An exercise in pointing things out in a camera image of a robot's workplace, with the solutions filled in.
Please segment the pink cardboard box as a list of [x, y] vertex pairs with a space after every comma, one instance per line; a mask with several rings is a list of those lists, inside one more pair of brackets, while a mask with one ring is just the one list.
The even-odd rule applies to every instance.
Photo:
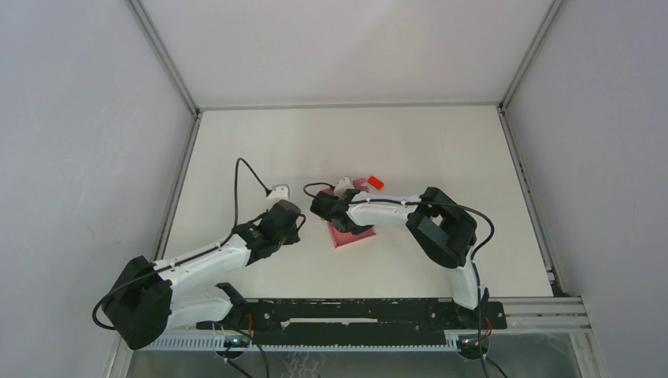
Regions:
[[[355, 189], [358, 189], [360, 191], [364, 192], [369, 192], [369, 187], [366, 185], [366, 179], [365, 178], [358, 178], [358, 179], [351, 179], [353, 181], [353, 184], [355, 186]], [[363, 240], [365, 238], [369, 238], [372, 236], [375, 236], [376, 233], [373, 228], [369, 228], [366, 231], [354, 235], [350, 232], [348, 233], [343, 233], [338, 231], [333, 225], [331, 225], [329, 222], [326, 223], [328, 232], [332, 238], [333, 245], [336, 249], [339, 249], [340, 247], [355, 243], [357, 241]]]

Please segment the small orange block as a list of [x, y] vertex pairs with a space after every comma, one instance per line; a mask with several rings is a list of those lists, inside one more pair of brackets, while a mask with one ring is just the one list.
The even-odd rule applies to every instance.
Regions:
[[369, 176], [366, 182], [377, 191], [381, 191], [384, 188], [384, 182], [376, 176]]

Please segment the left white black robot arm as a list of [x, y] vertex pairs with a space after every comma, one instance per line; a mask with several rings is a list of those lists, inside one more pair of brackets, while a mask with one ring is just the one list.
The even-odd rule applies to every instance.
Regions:
[[235, 291], [201, 298], [194, 296], [195, 291], [224, 272], [298, 243], [297, 223], [302, 216], [297, 205], [280, 200], [253, 220], [235, 226], [224, 239], [190, 253], [158, 261], [133, 258], [95, 305], [94, 323], [117, 332], [132, 350], [152, 344], [170, 329], [203, 321], [239, 327], [247, 309]]

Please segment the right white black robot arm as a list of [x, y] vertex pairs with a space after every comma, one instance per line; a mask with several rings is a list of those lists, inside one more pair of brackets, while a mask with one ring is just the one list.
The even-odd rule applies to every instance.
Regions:
[[405, 228], [427, 257], [447, 270], [456, 320], [474, 328], [487, 315], [483, 289], [469, 253], [477, 241], [477, 222], [462, 206], [436, 187], [421, 195], [393, 197], [348, 188], [334, 194], [319, 191], [310, 211], [338, 232], [359, 235], [373, 227]]

